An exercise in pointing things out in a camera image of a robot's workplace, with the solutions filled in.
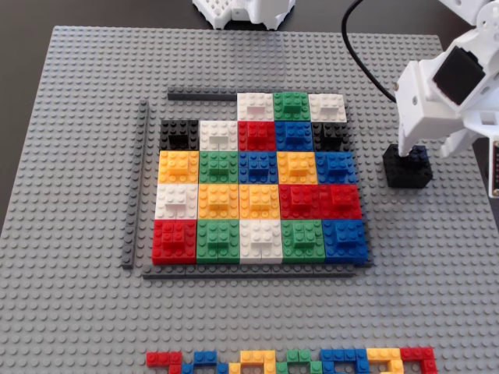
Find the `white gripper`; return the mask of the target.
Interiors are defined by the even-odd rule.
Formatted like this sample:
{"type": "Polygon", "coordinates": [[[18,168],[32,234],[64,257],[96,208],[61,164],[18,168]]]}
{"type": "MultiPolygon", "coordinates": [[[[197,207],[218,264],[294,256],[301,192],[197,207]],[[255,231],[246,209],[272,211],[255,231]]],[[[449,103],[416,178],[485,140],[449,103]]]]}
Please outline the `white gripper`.
{"type": "Polygon", "coordinates": [[[471,30],[436,58],[411,61],[395,96],[400,157],[421,139],[451,134],[440,156],[452,157],[470,148],[479,134],[497,137],[498,32],[471,30]]]}

